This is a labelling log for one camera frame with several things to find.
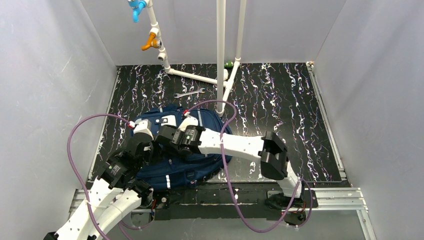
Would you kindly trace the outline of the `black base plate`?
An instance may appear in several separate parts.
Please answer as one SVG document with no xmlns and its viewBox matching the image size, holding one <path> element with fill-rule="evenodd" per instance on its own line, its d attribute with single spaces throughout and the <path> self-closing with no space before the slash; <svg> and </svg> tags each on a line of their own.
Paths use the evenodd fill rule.
<svg viewBox="0 0 424 240">
<path fill-rule="evenodd" d="M 302 222 L 309 208 L 317 208 L 317 195 L 299 186 L 300 197 L 284 195 L 275 182 L 236 182 L 229 188 L 226 183 L 202 183 L 195 188 L 176 187 L 154 191 L 150 205 L 144 203 L 131 214 L 149 220 L 180 219 L 238 219 L 239 207 L 246 219 L 278 220 L 288 206 L 285 219 Z"/>
</svg>

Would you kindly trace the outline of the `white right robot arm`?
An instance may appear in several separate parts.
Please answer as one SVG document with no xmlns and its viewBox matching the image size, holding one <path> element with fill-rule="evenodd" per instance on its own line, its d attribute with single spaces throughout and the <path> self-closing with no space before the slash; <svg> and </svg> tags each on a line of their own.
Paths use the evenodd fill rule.
<svg viewBox="0 0 424 240">
<path fill-rule="evenodd" d="M 164 125 L 154 141 L 181 156 L 224 154 L 260 164 L 261 175 L 275 180 L 282 195 L 300 200 L 304 187 L 288 158 L 288 149 L 275 132 L 263 136 L 240 136 L 220 133 L 202 126 L 188 125 L 181 130 Z"/>
</svg>

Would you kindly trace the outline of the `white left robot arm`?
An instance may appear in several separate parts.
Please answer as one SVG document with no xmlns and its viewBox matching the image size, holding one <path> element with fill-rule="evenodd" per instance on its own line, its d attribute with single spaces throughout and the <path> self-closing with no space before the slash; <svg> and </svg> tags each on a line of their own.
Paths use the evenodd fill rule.
<svg viewBox="0 0 424 240">
<path fill-rule="evenodd" d="M 154 188 L 135 175 L 154 152 L 153 140 L 150 130 L 135 131 L 123 151 L 100 168 L 91 188 L 83 187 L 85 198 L 67 222 L 44 239 L 104 240 L 132 210 L 149 206 Z"/>
</svg>

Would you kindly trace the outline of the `silver wrench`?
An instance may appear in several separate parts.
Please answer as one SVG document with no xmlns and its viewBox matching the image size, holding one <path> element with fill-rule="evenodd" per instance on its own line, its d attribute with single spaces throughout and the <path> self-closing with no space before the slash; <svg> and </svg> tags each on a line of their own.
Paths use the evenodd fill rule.
<svg viewBox="0 0 424 240">
<path fill-rule="evenodd" d="M 205 92 L 206 92 L 206 89 L 202 87 L 202 88 L 199 88 L 197 90 L 190 91 L 190 92 L 175 93 L 174 98 L 178 99 L 178 98 L 182 98 L 182 97 L 194 95 L 194 94 L 204 94 Z"/>
</svg>

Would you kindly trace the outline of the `green tap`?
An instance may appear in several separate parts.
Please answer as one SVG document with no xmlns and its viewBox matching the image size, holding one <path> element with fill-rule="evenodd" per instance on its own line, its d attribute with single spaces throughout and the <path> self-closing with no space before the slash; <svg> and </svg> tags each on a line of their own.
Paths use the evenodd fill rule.
<svg viewBox="0 0 424 240">
<path fill-rule="evenodd" d="M 232 69 L 234 67 L 234 62 L 233 61 L 227 61 L 224 63 L 224 68 L 225 69 Z"/>
</svg>

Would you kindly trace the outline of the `white PVC pipe frame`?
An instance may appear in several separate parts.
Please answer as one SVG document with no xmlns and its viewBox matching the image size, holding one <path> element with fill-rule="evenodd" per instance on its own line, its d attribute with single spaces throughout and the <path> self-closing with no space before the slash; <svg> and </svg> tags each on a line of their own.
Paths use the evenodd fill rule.
<svg viewBox="0 0 424 240">
<path fill-rule="evenodd" d="M 228 105 L 228 98 L 233 89 L 236 73 L 241 64 L 241 52 L 242 52 L 242 43 L 243 43 L 243 34 L 244 34 L 244 26 L 245 26 L 245 15 L 246 15 L 246 7 L 247 1 L 241 0 L 239 6 L 239 16 L 238 16 L 238 27 L 237 27 L 237 38 L 236 38 L 236 53 L 234 58 L 234 66 L 231 70 L 231 73 L 228 73 L 224 68 L 225 63 L 225 27 L 226 27 L 226 1 L 218 0 L 216 2 L 216 60 L 217 60 L 217 70 L 216 79 L 203 77 L 200 75 L 196 75 L 193 73 L 188 73 L 184 71 L 179 71 L 171 67 L 168 61 L 168 54 L 166 48 L 164 46 L 162 40 L 162 33 L 160 29 L 160 25 L 156 19 L 153 2 L 151 0 L 146 0 L 147 6 L 143 9 L 146 10 L 149 21 L 150 21 L 150 33 L 155 33 L 157 38 L 161 40 L 162 47 L 158 50 L 157 59 L 163 65 L 165 72 L 168 75 L 175 75 L 184 78 L 189 78 L 192 80 L 213 84 L 216 85 L 216 99 L 219 102 L 216 105 L 215 111 L 221 117 L 224 113 L 225 106 Z"/>
</svg>

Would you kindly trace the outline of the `navy blue student backpack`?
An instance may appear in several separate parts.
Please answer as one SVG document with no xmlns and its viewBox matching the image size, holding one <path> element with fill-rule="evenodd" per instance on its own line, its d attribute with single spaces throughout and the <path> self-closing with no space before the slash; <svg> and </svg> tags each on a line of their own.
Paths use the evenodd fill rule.
<svg viewBox="0 0 424 240">
<path fill-rule="evenodd" d="M 135 123 L 149 120 L 151 132 L 155 135 L 164 125 L 179 126 L 183 122 L 181 106 L 169 104 L 153 108 L 135 118 Z M 177 187 L 194 188 L 197 183 L 207 181 L 223 168 L 223 158 L 218 154 L 192 154 L 178 156 L 166 153 L 158 163 L 142 167 L 135 175 L 137 180 L 148 183 L 154 190 L 168 190 Z"/>
</svg>

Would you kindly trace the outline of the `aluminium frame rail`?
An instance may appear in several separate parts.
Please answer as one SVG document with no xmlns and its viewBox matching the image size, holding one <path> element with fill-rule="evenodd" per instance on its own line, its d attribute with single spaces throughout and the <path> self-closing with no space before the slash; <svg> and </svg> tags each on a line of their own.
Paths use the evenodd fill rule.
<svg viewBox="0 0 424 240">
<path fill-rule="evenodd" d="M 365 211 L 363 194 L 350 187 L 329 136 L 312 66 L 310 61 L 241 64 L 229 95 L 238 111 L 230 128 L 245 136 L 275 131 L 288 147 L 294 172 L 315 192 L 315 211 Z M 174 98 L 175 93 L 199 88 L 205 88 L 205 93 Z M 169 103 L 188 108 L 215 96 L 211 84 L 168 75 L 159 65 L 120 66 L 109 111 L 135 118 Z M 216 172 L 197 186 L 203 183 L 227 184 L 225 172 Z"/>
</svg>

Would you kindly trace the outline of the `orange tap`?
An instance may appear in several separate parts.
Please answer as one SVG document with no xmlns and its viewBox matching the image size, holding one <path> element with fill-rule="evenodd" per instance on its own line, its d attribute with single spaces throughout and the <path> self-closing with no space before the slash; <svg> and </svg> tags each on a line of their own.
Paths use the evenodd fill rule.
<svg viewBox="0 0 424 240">
<path fill-rule="evenodd" d="M 160 49 L 161 47 L 162 47 L 162 42 L 161 40 L 158 39 L 157 34 L 154 32 L 150 32 L 145 45 L 141 46 L 140 49 L 142 51 L 146 51 L 150 48 Z"/>
</svg>

